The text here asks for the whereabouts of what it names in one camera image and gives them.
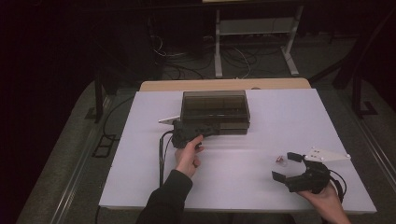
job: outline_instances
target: black jacket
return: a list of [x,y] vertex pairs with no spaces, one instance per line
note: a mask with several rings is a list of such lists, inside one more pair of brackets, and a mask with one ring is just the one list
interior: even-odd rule
[[192,181],[177,170],[171,171],[162,187],[154,190],[136,224],[178,224]]

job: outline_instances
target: person's left hand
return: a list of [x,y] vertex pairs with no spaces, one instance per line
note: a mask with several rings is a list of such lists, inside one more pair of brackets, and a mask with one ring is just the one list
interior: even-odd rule
[[204,140],[204,137],[199,135],[198,137],[192,139],[184,149],[178,149],[175,152],[177,161],[176,170],[185,174],[189,178],[192,178],[198,166],[201,165],[201,161],[196,154],[204,150],[204,148],[199,147],[198,149],[195,149],[195,146],[201,143],[202,140]]

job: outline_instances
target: human hand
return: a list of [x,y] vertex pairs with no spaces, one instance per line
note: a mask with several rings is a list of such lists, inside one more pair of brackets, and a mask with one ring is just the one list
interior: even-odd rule
[[199,135],[196,138],[192,139],[186,145],[186,147],[184,147],[184,149],[178,149],[175,152],[175,157],[177,161],[176,169],[188,176],[189,178],[192,178],[198,166],[201,165],[201,161],[196,154],[204,150],[204,148],[198,147],[198,149],[195,149],[195,146],[201,143],[202,140],[204,140],[204,137],[202,135]]
[[313,194],[309,190],[297,193],[306,198],[315,207],[321,217],[329,223],[350,224],[332,183],[329,182],[327,187],[319,194]]

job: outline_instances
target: cable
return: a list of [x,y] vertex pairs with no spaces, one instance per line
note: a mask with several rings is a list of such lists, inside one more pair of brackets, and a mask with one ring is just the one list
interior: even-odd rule
[[106,117],[106,119],[105,119],[105,123],[104,123],[104,125],[103,125],[103,129],[102,129],[102,131],[103,131],[103,136],[104,136],[105,138],[107,138],[108,140],[111,140],[111,141],[120,141],[119,138],[117,138],[117,139],[112,139],[112,138],[110,138],[110,137],[109,137],[110,135],[106,133],[106,124],[107,124],[108,118],[110,117],[110,115],[111,115],[117,108],[119,108],[121,105],[125,104],[126,102],[130,101],[130,100],[133,99],[133,98],[134,98],[134,97],[131,96],[131,97],[129,97],[128,99],[122,101],[121,103],[119,103],[118,105],[116,105],[116,106],[110,111],[110,113],[108,113],[108,115],[107,115],[107,117]]
[[333,170],[329,170],[330,172],[334,173],[335,175],[338,175],[344,182],[344,192],[343,192],[343,196],[346,195],[347,193],[347,182],[345,181],[345,179],[343,177],[341,177],[337,172],[333,171]]
[[208,77],[205,77],[204,75],[202,75],[201,73],[199,73],[199,72],[197,72],[197,71],[195,71],[193,69],[184,67],[184,66],[180,66],[180,65],[177,65],[177,64],[174,64],[174,63],[164,63],[164,64],[168,65],[168,66],[175,67],[175,68],[180,68],[180,69],[184,69],[184,70],[187,70],[187,71],[191,71],[191,72],[195,73],[196,75],[198,75],[201,79],[208,78]]
[[99,210],[100,210],[101,206],[98,205],[98,207],[96,208],[96,213],[95,213],[95,224],[98,223],[98,217],[99,217]]
[[165,158],[164,158],[164,155],[163,155],[163,139],[169,133],[173,133],[173,130],[164,133],[163,136],[160,138],[160,148],[159,148],[160,187],[163,186],[163,170],[164,170],[164,166],[165,166]]

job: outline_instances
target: white tabletop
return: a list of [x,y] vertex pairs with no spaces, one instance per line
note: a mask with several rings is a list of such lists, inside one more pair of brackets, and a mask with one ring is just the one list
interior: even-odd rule
[[[141,91],[129,117],[99,205],[143,208],[159,186],[159,139],[172,126],[158,123],[180,114],[182,91]],[[276,164],[287,152],[307,153],[311,147],[346,151],[313,89],[247,91],[250,128],[247,135],[207,137],[200,153],[202,165],[192,178],[186,209],[243,212],[298,212],[312,206],[272,179],[271,171],[286,176],[304,172],[303,163]],[[165,178],[175,167],[170,144]],[[375,207],[351,161],[325,162],[347,182],[343,206],[348,213],[373,213]]]

